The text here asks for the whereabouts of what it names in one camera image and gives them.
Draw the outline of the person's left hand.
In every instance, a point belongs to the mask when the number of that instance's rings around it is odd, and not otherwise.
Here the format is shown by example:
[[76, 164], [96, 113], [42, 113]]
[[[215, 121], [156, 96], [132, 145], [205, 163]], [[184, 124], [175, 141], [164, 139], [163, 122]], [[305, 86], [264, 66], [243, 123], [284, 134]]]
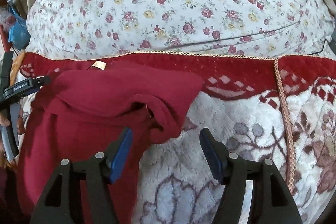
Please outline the person's left hand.
[[7, 161], [14, 160], [19, 155], [19, 135], [25, 133], [23, 110], [14, 104], [1, 111], [1, 141]]

